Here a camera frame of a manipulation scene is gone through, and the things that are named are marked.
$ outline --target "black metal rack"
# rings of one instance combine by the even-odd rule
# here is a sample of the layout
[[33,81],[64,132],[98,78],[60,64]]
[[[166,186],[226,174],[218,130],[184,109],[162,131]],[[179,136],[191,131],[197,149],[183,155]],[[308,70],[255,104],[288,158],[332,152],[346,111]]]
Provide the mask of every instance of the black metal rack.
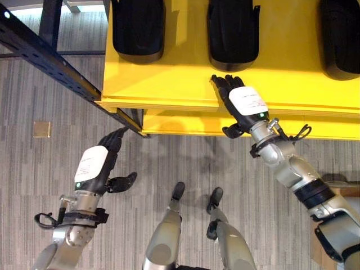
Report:
[[[13,54],[2,57],[21,57],[37,69],[57,80],[67,89],[82,97],[99,110],[107,113],[140,136],[141,123],[138,110],[131,109],[132,117],[123,110],[115,113],[106,111],[95,101],[101,100],[101,92],[72,67],[57,51],[57,37],[62,0],[44,0],[39,35],[23,24],[3,4],[0,3],[0,43]],[[96,52],[63,52],[63,55],[88,55]]]

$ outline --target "yellow shelf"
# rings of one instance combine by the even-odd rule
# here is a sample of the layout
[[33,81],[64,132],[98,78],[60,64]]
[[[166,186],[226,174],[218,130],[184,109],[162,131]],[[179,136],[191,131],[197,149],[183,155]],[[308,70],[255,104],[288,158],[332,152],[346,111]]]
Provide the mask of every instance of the yellow shelf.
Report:
[[[296,135],[304,124],[313,130],[308,138],[360,140],[360,120],[350,118],[318,117],[302,115],[279,115],[280,124],[288,135]],[[143,119],[143,133],[187,134],[203,136],[224,136],[222,127],[230,126],[235,120],[228,113],[166,111],[148,109]]]
[[[233,73],[254,86],[282,114],[360,115],[360,79],[337,81],[322,71],[317,33],[319,1],[255,0],[260,52],[251,68]],[[208,0],[165,0],[163,57],[149,65],[122,60],[113,48],[112,17],[106,45],[101,105],[138,109],[225,112],[210,83]]]

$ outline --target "white label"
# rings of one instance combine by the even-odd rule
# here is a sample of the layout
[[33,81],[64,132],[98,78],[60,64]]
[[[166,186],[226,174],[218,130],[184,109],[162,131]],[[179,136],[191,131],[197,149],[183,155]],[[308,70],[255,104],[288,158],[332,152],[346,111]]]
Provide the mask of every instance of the white label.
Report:
[[87,149],[76,171],[75,183],[97,177],[105,163],[107,153],[108,150],[101,145]]
[[230,91],[229,99],[242,115],[252,115],[268,111],[268,107],[254,87],[243,86]]

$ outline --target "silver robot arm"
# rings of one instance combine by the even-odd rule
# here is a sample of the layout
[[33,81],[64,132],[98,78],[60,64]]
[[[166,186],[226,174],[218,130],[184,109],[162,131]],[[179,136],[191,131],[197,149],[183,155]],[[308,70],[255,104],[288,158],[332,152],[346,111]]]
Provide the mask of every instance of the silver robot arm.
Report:
[[311,131],[305,125],[295,137],[288,137],[279,120],[269,121],[265,102],[239,77],[211,78],[237,123],[223,128],[229,138],[250,133],[255,144],[250,153],[261,157],[272,168],[275,178],[303,203],[314,221],[320,222],[315,233],[326,253],[346,270],[360,266],[360,215],[341,196],[336,195],[316,170],[295,150],[295,142]]
[[52,213],[39,213],[34,219],[46,230],[53,230],[52,242],[39,255],[32,270],[72,270],[88,244],[98,224],[106,223],[108,214],[98,208],[105,192],[118,193],[129,189],[136,173],[109,179],[122,137],[127,128],[118,129],[86,150],[75,175],[75,195],[60,197],[57,220]]

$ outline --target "brass floor plate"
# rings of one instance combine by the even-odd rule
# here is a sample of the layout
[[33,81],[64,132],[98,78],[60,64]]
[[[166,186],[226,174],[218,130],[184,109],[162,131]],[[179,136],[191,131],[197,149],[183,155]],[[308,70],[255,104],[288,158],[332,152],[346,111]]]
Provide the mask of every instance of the brass floor plate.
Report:
[[50,138],[51,122],[34,121],[33,137],[34,138]]

